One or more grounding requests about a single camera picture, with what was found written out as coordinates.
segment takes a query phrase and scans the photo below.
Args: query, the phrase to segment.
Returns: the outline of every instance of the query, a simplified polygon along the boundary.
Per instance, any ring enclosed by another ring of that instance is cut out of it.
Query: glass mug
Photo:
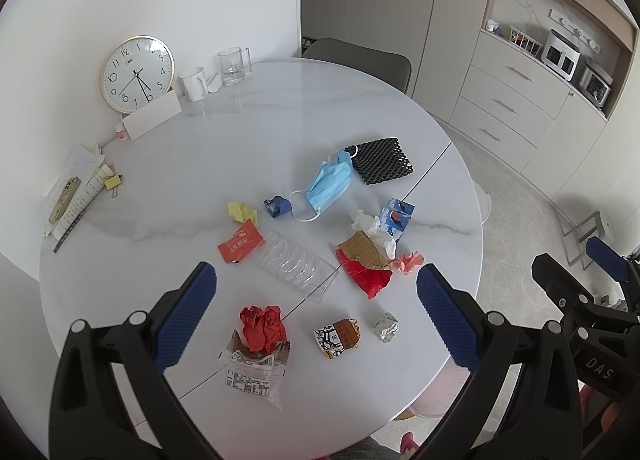
[[[249,48],[225,48],[218,52],[222,82],[238,84],[246,74],[251,73],[251,55]]]

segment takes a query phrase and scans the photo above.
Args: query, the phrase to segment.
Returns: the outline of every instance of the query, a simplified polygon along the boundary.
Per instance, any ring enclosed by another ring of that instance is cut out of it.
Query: drawer handle
[[[507,104],[505,104],[503,101],[501,101],[499,98],[494,98],[495,102],[497,102],[498,104],[500,104],[502,107],[507,108],[509,111],[511,111],[512,113],[518,114],[518,112],[513,109],[513,107],[511,106],[507,106]]]
[[[493,133],[489,133],[486,129],[481,129],[480,131],[487,133],[487,135],[489,135],[491,138],[493,138],[495,141],[497,142],[501,142],[502,140],[500,140],[499,137],[495,136]]]
[[[526,78],[527,80],[531,80],[531,78],[528,75],[525,75],[521,71],[516,70],[513,66],[507,66],[507,68],[510,69],[512,72],[516,72],[520,77]]]

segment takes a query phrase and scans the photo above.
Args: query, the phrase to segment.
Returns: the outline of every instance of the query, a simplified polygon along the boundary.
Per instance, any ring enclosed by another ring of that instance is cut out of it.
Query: clock face
[[[164,95],[174,77],[174,58],[160,40],[138,36],[120,43],[107,58],[100,83],[107,103],[133,113]]]

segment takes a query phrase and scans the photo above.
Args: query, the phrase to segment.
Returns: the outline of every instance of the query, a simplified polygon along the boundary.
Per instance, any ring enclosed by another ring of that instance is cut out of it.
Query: marble backsplash
[[[600,53],[595,53],[580,38],[549,17],[550,10],[556,10],[573,24],[579,25],[585,35],[600,45]],[[609,74],[618,61],[619,46],[594,21],[578,12],[568,0],[495,0],[490,18],[500,23],[501,35],[508,38],[510,27],[530,35],[542,45],[545,44],[549,30],[559,32],[575,45],[580,53],[590,56]],[[580,67],[576,74],[582,74]]]

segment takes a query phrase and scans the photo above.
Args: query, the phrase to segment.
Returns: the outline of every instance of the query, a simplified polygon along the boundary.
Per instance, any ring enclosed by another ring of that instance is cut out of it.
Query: black foam mesh
[[[355,153],[354,146],[347,147],[345,151]],[[353,166],[366,185],[387,182],[414,172],[409,159],[400,148],[398,138],[381,138],[358,144]]]

